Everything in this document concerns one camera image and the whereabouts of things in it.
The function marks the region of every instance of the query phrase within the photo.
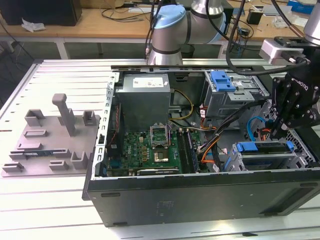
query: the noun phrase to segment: motherboard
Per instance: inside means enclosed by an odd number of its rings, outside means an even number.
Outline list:
[[[168,130],[152,126],[150,131],[126,132],[121,156],[109,159],[110,176],[135,176],[195,173],[199,170],[196,156],[201,145],[198,131]]]

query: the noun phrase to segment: green circuit board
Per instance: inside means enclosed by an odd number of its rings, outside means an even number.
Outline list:
[[[155,153],[159,149],[151,146],[150,132],[127,132],[124,137],[122,168],[165,168],[171,167],[181,169],[180,158],[177,147],[176,133],[172,132],[171,145],[163,151],[167,152],[167,158],[155,162]],[[162,140],[163,136],[156,136],[153,139]]]
[[[199,133],[191,131],[190,134],[193,146],[196,148],[201,144]],[[153,140],[162,141],[164,139],[163,133],[154,132]],[[126,132],[121,169],[175,168],[182,173],[176,131],[170,131],[169,142],[168,148],[152,148],[150,131]]]

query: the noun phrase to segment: metal slotted table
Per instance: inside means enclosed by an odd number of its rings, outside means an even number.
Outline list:
[[[236,65],[265,66],[263,60],[234,60]],[[55,93],[67,95],[74,115],[103,114],[111,65],[144,65],[144,60],[45,60],[33,64],[0,110],[0,164],[9,160],[24,129],[29,109],[57,115]],[[226,66],[220,59],[184,60],[186,65]],[[318,239],[320,196],[288,216],[106,228],[91,201],[82,200],[84,175],[0,178],[0,239]]]

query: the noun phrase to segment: floor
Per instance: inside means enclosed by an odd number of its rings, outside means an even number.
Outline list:
[[[60,59],[59,52],[54,43],[50,42],[25,42],[23,47],[35,59]],[[0,47],[0,108],[11,95],[15,87],[33,60],[17,44],[13,44],[15,51],[9,54]],[[144,58],[144,44],[136,43],[133,47],[129,43],[104,43],[102,45],[104,54],[99,56],[96,43],[67,43],[66,47],[72,59],[142,59]],[[181,48],[183,53],[190,51],[188,45]],[[195,45],[193,58],[212,59],[217,58],[220,46],[218,45]],[[260,58],[258,51],[244,51],[243,55],[231,53],[232,58],[254,59]]]

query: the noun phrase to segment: workbench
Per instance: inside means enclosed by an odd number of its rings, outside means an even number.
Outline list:
[[[240,2],[229,1],[234,7],[238,8]],[[252,0],[244,5],[245,16],[241,17],[241,20],[246,22],[248,11],[252,5],[266,5],[261,0]],[[113,14],[113,18],[125,18],[128,16],[134,16],[137,13],[125,12]],[[55,43],[60,53],[61,59],[69,59],[69,53],[66,49],[65,43],[97,43],[99,54],[103,53],[101,43],[144,43],[146,41],[147,32],[149,29],[149,14],[146,17],[140,16],[141,21],[137,22],[118,22],[106,19],[101,16],[101,10],[96,8],[83,9],[82,16],[76,26],[57,26],[46,25],[46,30],[29,32],[22,28],[20,25],[5,25],[6,29],[12,34],[17,41],[20,42],[50,42]],[[266,38],[274,38],[276,36],[282,37],[295,37],[295,34],[289,28],[276,29],[272,20],[274,17],[262,16],[259,25],[252,25],[254,29],[254,35],[248,41],[248,45],[261,45],[262,41]],[[246,25],[240,23],[239,26],[245,27]],[[12,41],[12,38],[0,27],[0,42],[3,45],[6,44],[7,49],[13,51],[8,42]],[[227,41],[222,38],[215,43],[216,45],[227,45]]]
[[[236,66],[264,66],[262,59],[234,59]],[[185,65],[226,67],[222,59],[189,59]],[[135,60],[45,60],[33,64],[0,110],[0,165],[10,159],[26,125],[29,109],[45,116],[58,115],[55,93],[67,95],[74,115],[83,110],[102,114],[111,65],[144,65]],[[320,195],[288,216],[231,219],[106,228],[91,201],[82,200],[84,175],[55,177],[0,177],[0,239],[315,239],[320,236]]]

